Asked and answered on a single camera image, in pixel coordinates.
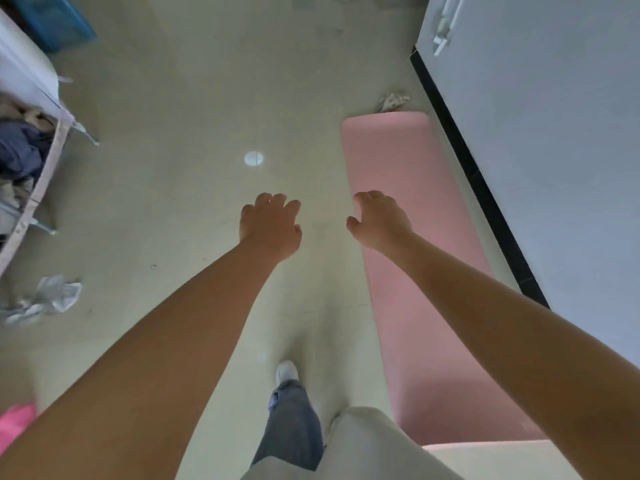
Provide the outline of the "dark blue garment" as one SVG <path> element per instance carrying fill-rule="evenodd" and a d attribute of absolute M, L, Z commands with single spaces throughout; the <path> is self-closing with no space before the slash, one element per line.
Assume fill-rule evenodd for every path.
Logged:
<path fill-rule="evenodd" d="M 19 120 L 0 120 L 0 179 L 37 182 L 52 146 L 54 132 Z"/>

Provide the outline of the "blue plastic crate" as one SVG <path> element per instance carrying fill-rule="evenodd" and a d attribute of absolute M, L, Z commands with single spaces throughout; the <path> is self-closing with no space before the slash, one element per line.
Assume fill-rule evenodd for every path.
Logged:
<path fill-rule="evenodd" d="M 46 54 L 57 54 L 97 38 L 91 24 L 69 0 L 10 0 L 27 33 Z"/>

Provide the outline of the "pink yoga mat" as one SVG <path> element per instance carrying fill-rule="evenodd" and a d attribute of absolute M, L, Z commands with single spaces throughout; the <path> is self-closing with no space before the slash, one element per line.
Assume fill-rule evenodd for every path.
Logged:
<path fill-rule="evenodd" d="M 414 233 L 480 273 L 489 261 L 459 185 L 423 112 L 345 119 L 340 136 L 351 192 L 380 191 L 405 211 Z M 425 445 L 545 440 L 534 421 L 478 364 L 419 286 L 439 266 L 408 250 L 364 247 L 372 310 L 393 418 Z"/>

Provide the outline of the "person's white shirt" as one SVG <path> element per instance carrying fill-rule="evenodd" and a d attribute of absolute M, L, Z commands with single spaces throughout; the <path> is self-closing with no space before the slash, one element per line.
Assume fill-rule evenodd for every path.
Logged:
<path fill-rule="evenodd" d="M 547 440 L 433 445 L 414 443 L 375 408 L 336 418 L 315 471 L 274 457 L 241 480 L 582 480 Z"/>

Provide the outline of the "white fabric laundry hamper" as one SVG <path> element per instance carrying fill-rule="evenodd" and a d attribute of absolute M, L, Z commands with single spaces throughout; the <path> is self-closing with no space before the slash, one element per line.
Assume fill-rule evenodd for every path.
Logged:
<path fill-rule="evenodd" d="M 72 130 L 99 141 L 60 98 L 50 58 L 0 5 L 0 277 L 30 228 L 57 230 L 36 213 Z"/>

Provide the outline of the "pink plastic bag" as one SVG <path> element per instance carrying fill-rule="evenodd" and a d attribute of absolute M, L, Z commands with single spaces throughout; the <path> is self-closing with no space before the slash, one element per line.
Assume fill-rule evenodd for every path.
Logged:
<path fill-rule="evenodd" d="M 0 414 L 0 456 L 36 418 L 35 403 L 15 405 Z"/>

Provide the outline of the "crumpled beige cloth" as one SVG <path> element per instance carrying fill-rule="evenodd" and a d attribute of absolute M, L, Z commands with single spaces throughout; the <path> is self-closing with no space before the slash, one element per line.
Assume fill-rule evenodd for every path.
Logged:
<path fill-rule="evenodd" d="M 412 97 L 407 93 L 391 93 L 380 100 L 375 112 L 380 114 L 396 111 L 411 99 Z"/>

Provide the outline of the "person's white shoe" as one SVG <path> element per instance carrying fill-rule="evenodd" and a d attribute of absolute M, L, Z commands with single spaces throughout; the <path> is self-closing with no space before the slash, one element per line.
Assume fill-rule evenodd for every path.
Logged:
<path fill-rule="evenodd" d="M 290 381 L 298 381 L 298 369 L 291 360 L 284 360 L 278 364 L 275 378 L 277 388 Z"/>

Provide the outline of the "person's right hand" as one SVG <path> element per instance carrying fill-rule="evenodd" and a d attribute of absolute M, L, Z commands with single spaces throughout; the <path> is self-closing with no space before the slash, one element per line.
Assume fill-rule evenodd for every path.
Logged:
<path fill-rule="evenodd" d="M 353 197 L 360 211 L 356 217 L 363 224 L 361 245 L 381 253 L 387 252 L 413 234 L 412 224 L 396 200 L 381 191 L 358 192 Z"/>

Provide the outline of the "person's grey jeans leg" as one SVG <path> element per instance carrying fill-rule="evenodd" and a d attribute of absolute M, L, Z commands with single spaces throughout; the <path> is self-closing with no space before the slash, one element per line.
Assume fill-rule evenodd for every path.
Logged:
<path fill-rule="evenodd" d="M 322 429 L 301 382 L 289 379 L 279 384 L 269 399 L 268 412 L 252 465 L 274 457 L 315 471 L 324 455 Z"/>

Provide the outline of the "beige garment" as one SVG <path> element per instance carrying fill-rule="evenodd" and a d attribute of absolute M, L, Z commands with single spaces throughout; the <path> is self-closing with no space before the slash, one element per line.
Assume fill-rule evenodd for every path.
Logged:
<path fill-rule="evenodd" d="M 26 122 L 48 134 L 56 129 L 55 121 L 40 109 L 23 106 L 6 95 L 0 95 L 0 121 Z"/>

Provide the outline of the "person's left hand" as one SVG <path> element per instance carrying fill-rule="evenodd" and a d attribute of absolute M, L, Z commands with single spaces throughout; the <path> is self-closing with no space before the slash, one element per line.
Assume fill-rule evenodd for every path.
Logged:
<path fill-rule="evenodd" d="M 276 263 L 283 262 L 300 249 L 302 240 L 293 239 L 300 209 L 299 200 L 289 200 L 283 193 L 260 193 L 241 211 L 239 241 Z"/>

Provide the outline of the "person's left forearm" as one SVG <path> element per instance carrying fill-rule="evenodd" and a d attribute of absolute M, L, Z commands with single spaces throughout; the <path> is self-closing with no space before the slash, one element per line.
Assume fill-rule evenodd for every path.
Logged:
<path fill-rule="evenodd" d="M 247 239 L 112 345 L 0 456 L 0 480 L 175 480 L 282 260 Z"/>

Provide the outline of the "person's right forearm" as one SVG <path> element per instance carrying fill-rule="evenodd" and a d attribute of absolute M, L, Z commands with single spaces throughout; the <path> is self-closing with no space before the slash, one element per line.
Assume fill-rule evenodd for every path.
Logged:
<path fill-rule="evenodd" d="M 415 233 L 384 255 L 583 480 L 640 480 L 640 369 Z"/>

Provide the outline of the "crumpled white plastic bag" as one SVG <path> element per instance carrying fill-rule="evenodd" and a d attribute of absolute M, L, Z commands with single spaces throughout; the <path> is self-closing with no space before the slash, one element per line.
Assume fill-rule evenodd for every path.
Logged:
<path fill-rule="evenodd" d="M 32 298 L 13 306 L 0 306 L 0 323 L 26 326 L 39 322 L 45 315 L 65 313 L 78 302 L 82 290 L 81 282 L 68 282 L 62 274 L 45 276 Z"/>

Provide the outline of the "white door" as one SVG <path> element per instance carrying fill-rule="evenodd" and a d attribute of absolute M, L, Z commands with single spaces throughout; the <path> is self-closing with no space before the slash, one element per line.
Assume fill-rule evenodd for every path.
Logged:
<path fill-rule="evenodd" d="M 640 367 L 640 0 L 445 0 L 417 49 L 549 306 Z"/>

